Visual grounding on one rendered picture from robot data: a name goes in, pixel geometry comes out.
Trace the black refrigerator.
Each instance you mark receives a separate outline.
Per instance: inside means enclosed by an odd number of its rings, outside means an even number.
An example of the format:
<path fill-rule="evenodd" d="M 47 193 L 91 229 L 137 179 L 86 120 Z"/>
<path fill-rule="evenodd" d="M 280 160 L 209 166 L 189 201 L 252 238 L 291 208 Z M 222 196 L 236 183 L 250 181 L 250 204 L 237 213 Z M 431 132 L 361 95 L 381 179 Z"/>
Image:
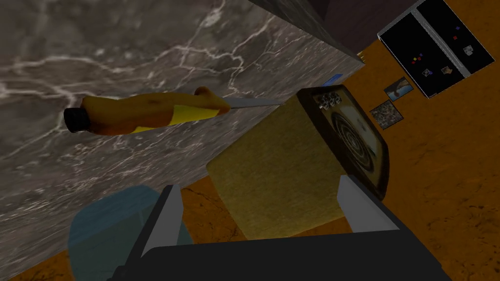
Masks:
<path fill-rule="evenodd" d="M 445 0 L 417 0 L 377 36 L 428 99 L 495 61 Z"/>

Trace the yellow handled knife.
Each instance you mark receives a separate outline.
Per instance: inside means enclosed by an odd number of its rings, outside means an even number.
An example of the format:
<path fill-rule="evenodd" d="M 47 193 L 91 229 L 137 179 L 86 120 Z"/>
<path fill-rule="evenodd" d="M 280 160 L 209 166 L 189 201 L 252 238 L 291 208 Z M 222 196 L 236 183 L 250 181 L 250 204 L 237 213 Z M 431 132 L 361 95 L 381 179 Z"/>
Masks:
<path fill-rule="evenodd" d="M 85 96 L 79 107 L 64 109 L 63 120 L 71 133 L 119 136 L 206 120 L 231 109 L 281 104 L 278 100 L 223 98 L 199 87 L 194 94 L 146 93 L 123 99 Z"/>

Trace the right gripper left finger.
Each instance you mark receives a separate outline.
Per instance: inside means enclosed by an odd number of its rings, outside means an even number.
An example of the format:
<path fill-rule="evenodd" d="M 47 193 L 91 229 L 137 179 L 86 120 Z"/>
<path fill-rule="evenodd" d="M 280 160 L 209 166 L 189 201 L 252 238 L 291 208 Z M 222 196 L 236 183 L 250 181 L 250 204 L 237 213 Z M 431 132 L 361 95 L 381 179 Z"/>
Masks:
<path fill-rule="evenodd" d="M 176 245 L 183 211 L 180 185 L 166 186 L 134 243 L 125 266 L 137 262 L 150 249 Z"/>

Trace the grey wall picture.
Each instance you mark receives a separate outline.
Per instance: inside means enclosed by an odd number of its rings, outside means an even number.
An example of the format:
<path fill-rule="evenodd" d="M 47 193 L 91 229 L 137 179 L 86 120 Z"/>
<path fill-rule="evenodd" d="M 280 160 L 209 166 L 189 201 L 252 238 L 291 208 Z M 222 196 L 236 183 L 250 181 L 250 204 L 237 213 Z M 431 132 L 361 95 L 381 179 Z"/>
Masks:
<path fill-rule="evenodd" d="M 391 100 L 384 101 L 372 109 L 370 113 L 382 130 L 404 119 Z"/>

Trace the blue stool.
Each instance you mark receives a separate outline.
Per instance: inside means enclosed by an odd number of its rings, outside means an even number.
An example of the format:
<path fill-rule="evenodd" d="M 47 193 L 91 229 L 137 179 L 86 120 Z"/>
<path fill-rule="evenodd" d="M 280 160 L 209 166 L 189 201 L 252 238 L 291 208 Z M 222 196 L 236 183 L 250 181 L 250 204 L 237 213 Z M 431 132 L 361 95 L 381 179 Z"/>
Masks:
<path fill-rule="evenodd" d="M 161 193 L 145 185 L 104 197 L 81 210 L 71 223 L 68 254 L 76 281 L 162 281 L 161 266 L 150 249 L 125 266 L 154 204 Z M 181 222 L 176 245 L 192 244 Z"/>

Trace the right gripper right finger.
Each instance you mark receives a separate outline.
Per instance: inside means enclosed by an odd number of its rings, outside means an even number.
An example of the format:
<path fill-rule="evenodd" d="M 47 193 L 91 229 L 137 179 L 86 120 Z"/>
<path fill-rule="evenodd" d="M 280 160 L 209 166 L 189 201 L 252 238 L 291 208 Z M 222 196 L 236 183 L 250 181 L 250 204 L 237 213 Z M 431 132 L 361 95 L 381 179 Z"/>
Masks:
<path fill-rule="evenodd" d="M 384 212 L 381 202 L 349 175 L 340 177 L 337 201 L 355 233 L 400 229 Z"/>

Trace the blue wall picture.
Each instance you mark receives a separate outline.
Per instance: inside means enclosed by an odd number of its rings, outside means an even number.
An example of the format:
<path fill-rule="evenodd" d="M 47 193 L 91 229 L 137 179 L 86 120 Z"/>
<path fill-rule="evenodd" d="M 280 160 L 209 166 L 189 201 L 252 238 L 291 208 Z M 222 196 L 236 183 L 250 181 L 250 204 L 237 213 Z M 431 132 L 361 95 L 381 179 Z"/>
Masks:
<path fill-rule="evenodd" d="M 385 88 L 384 92 L 387 94 L 391 101 L 396 101 L 397 99 L 411 92 L 413 89 L 414 88 L 408 82 L 408 80 L 405 77 L 401 77 L 400 79 L 389 85 L 387 88 Z"/>

